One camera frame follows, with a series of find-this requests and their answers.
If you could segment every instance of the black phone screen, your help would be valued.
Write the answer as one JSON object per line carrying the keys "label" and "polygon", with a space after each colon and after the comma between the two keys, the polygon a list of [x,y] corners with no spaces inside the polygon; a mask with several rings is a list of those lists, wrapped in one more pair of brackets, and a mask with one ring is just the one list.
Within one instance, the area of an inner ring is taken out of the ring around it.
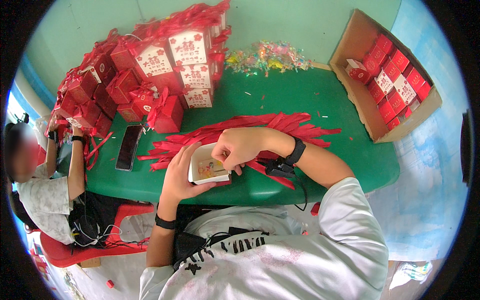
{"label": "black phone screen", "polygon": [[142,125],[127,126],[123,141],[121,142],[119,156],[115,169],[131,171],[133,168],[133,159],[137,152],[138,141],[142,135]]}

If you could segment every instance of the black fisheye border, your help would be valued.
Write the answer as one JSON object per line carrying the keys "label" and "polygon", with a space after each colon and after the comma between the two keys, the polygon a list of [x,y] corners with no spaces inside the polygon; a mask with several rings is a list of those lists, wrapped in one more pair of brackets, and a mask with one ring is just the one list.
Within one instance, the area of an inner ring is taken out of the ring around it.
{"label": "black fisheye border", "polygon": [[[1,125],[7,112],[8,91],[17,70],[23,50],[36,25],[52,0],[4,0],[1,3]],[[470,102],[471,168],[470,189],[462,224],[449,256],[423,299],[468,299],[474,295],[475,271],[479,263],[480,218],[480,86],[478,1],[425,0],[433,16],[443,29],[457,57]],[[1,158],[1,295],[2,299],[54,299],[43,284],[30,256],[26,253],[10,215],[3,151]]]}

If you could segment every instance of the hand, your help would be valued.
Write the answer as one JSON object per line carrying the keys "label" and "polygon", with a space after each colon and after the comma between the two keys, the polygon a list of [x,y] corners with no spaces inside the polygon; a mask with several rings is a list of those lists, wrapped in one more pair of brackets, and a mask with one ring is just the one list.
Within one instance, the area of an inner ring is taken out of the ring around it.
{"label": "hand", "polygon": [[183,199],[193,198],[216,186],[215,182],[193,185],[188,181],[190,159],[194,151],[201,145],[202,143],[195,143],[190,146],[184,146],[172,158],[163,181],[160,201],[178,204]]}
{"label": "hand", "polygon": [[54,113],[52,118],[50,119],[50,123],[48,124],[48,131],[55,131],[59,127],[55,121],[57,120],[57,113]]}
{"label": "hand", "polygon": [[267,150],[268,132],[269,128],[263,127],[225,129],[212,150],[212,157],[221,161],[225,170],[235,170],[241,175],[240,166]]}
{"label": "hand", "polygon": [[73,125],[72,125],[72,131],[73,131],[73,135],[77,135],[77,136],[83,136],[84,135],[84,132],[82,131],[81,128],[73,126]]}

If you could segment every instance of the green tabletop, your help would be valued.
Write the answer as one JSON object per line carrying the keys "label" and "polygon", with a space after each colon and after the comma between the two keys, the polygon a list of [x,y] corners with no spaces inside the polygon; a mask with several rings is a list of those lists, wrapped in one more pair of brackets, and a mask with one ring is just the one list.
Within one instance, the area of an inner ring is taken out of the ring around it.
{"label": "green tabletop", "polygon": [[[286,114],[308,112],[309,123],[325,129],[341,128],[339,134],[321,138],[332,142],[329,151],[335,153],[352,168],[364,192],[394,183],[400,173],[392,143],[374,144],[360,122],[355,106],[331,71],[313,69],[271,71],[266,78],[246,77],[225,70],[220,87],[215,91],[213,108],[186,110],[182,132],[191,132],[201,126],[224,121],[237,115]],[[135,160],[131,172],[115,170],[116,158],[126,126],[117,114],[110,138],[101,148],[96,165],[87,171],[87,189],[103,195],[138,201],[158,202],[165,170],[150,172],[155,160]],[[161,141],[169,134],[149,131],[142,135],[137,155],[147,155],[153,149],[152,142]],[[309,202],[320,201],[326,189],[298,172],[308,192]],[[232,174],[232,184],[213,188],[195,198],[183,200],[184,204],[217,205],[274,205],[304,202],[300,187],[291,190],[276,181],[246,167],[242,176]]]}

